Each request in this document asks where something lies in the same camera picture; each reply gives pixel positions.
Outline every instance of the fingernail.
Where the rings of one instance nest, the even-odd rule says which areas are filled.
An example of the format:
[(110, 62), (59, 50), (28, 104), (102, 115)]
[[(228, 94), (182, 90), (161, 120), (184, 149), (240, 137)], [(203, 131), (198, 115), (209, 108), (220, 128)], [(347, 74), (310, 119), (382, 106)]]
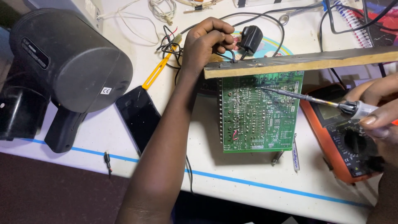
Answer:
[(367, 124), (367, 125), (371, 125), (376, 121), (376, 117), (374, 116), (369, 116), (369, 117), (365, 117), (364, 119), (360, 120), (360, 123), (363, 124)]
[(382, 127), (382, 128), (377, 128), (377, 129), (371, 130), (369, 134), (376, 138), (385, 138), (388, 136), (389, 132), (390, 131), (388, 130), (388, 128)]

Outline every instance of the hand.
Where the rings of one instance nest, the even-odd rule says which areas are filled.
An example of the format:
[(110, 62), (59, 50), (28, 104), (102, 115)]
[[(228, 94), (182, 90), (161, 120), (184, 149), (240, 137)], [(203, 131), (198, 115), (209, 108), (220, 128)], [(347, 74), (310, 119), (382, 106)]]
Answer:
[(212, 53), (233, 49), (235, 28), (228, 23), (209, 17), (192, 28), (185, 40), (182, 70), (199, 76)]
[(359, 124), (374, 139), (385, 161), (398, 167), (398, 126), (391, 124), (398, 119), (398, 73), (363, 83), (344, 99), (380, 107), (362, 118)]

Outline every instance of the smartphone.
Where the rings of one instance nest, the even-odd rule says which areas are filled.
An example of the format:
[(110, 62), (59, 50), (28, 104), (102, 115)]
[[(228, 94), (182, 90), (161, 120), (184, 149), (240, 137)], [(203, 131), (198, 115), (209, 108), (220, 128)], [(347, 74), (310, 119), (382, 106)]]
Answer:
[(152, 99), (142, 86), (138, 86), (116, 99), (115, 104), (142, 154), (160, 121)]

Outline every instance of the table surface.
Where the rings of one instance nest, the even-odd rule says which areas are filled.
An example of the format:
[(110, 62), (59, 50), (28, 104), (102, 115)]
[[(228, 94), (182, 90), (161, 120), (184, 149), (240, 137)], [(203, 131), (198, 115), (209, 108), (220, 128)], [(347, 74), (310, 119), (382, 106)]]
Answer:
[[(224, 0), (203, 12), (183, 13), (189, 6), (177, 2), (177, 15), (170, 27), (178, 31), (213, 16), (221, 17), (234, 12), (265, 12), (271, 9), (306, 6), (314, 1), (300, 0), (280, 4), (247, 8), (235, 8), (232, 1)], [(129, 0), (102, 1), (105, 13), (116, 11)], [(128, 12), (150, 17), (159, 34), (163, 35), (162, 23), (154, 18), (147, 1), (138, 1)], [(279, 18), (284, 13), (272, 14)], [(319, 52), (318, 28), (323, 11), (314, 9), (295, 16), (285, 25), (283, 45), (294, 54)], [(338, 13), (334, 13), (337, 30), (346, 29)], [(235, 24), (251, 16), (234, 16), (226, 19)], [(127, 19), (135, 32), (155, 40), (154, 30), (147, 20)], [(250, 22), (257, 25), (265, 36), (280, 41), (280, 28), (269, 19), (260, 18)], [(242, 30), (244, 25), (236, 27)], [(324, 23), (325, 51), (359, 47), (353, 34), (334, 35), (328, 22)], [(132, 34), (118, 17), (104, 21), (103, 35), (123, 50), (134, 67), (133, 80), (128, 90), (141, 85), (161, 60), (157, 46), (149, 44)], [(342, 79), (378, 77), (371, 65), (337, 68)], [(174, 88), (175, 71), (166, 67), (148, 90), (158, 111), (162, 113)], [(310, 71), (304, 75), (303, 89), (319, 84), (337, 82), (328, 70)], [(87, 115), (71, 151), (53, 153), (44, 144), (45, 134), (55, 116), (56, 107), (48, 106), (44, 124), (35, 140), (0, 142), (0, 151), (42, 161), (107, 173), (103, 161), (104, 151), (111, 154), (114, 175), (130, 177), (139, 156), (135, 144), (125, 127), (116, 106), (113, 104), (101, 111)], [(292, 153), (285, 152), (275, 165), (270, 163), (274, 153), (222, 153), (217, 130), (217, 104), (215, 98), (198, 97), (189, 127), (187, 155), (193, 169), (193, 190), (196, 193), (287, 212), (334, 223), (365, 223), (369, 209), (377, 201), (377, 183), (380, 176), (348, 186), (336, 180), (322, 160), (322, 151), (301, 109), (298, 111), (296, 133), (300, 171), (295, 172)], [(189, 176), (185, 173), (182, 190), (189, 190)]]

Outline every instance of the blue line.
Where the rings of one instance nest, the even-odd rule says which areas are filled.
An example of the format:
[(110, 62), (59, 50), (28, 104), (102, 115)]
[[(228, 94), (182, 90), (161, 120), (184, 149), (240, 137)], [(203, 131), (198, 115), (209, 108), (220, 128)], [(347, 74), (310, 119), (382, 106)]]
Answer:
[[(36, 140), (36, 139), (22, 139), (22, 140), (31, 141), (31, 142), (35, 142), (35, 143), (39, 143), (39, 144), (44, 144), (44, 145), (46, 144), (44, 141)], [(91, 153), (91, 154), (95, 154), (95, 155), (103, 155), (102, 152), (88, 150), (88, 149), (82, 149), (82, 148), (77, 148), (77, 147), (72, 147), (71, 150), (85, 152), (85, 153)], [(138, 163), (138, 161), (139, 161), (138, 159), (128, 158), (128, 157), (119, 156), (119, 155), (110, 154), (109, 156), (111, 158), (131, 161), (134, 163)], [(241, 184), (246, 184), (246, 185), (252, 185), (252, 186), (256, 186), (256, 187), (262, 187), (262, 188), (271, 189), (271, 190), (275, 190), (275, 191), (282, 191), (282, 192), (306, 196), (306, 197), (310, 197), (310, 198), (327, 200), (327, 201), (332, 201), (332, 202), (337, 202), (337, 203), (342, 203), (342, 204), (349, 204), (349, 205), (363, 207), (363, 208), (372, 208), (371, 205), (367, 205), (367, 204), (363, 204), (363, 203), (358, 203), (358, 202), (353, 202), (353, 201), (343, 200), (343, 199), (338, 199), (338, 198), (332, 198), (332, 197), (323, 196), (323, 195), (316, 195), (316, 194), (307, 193), (304, 191), (297, 191), (297, 190), (292, 190), (289, 188), (277, 187), (277, 186), (273, 186), (273, 185), (262, 184), (262, 183), (258, 183), (258, 182), (247, 181), (247, 180), (243, 180), (243, 179), (227, 177), (227, 176), (217, 175), (217, 174), (213, 174), (213, 173), (206, 173), (206, 172), (201, 172), (201, 171), (196, 171), (196, 170), (192, 170), (192, 173), (196, 174), (196, 175), (205, 176), (205, 177), (217, 178), (217, 179), (221, 179), (221, 180), (225, 180), (225, 181), (231, 181), (231, 182), (236, 182), (236, 183), (241, 183)]]

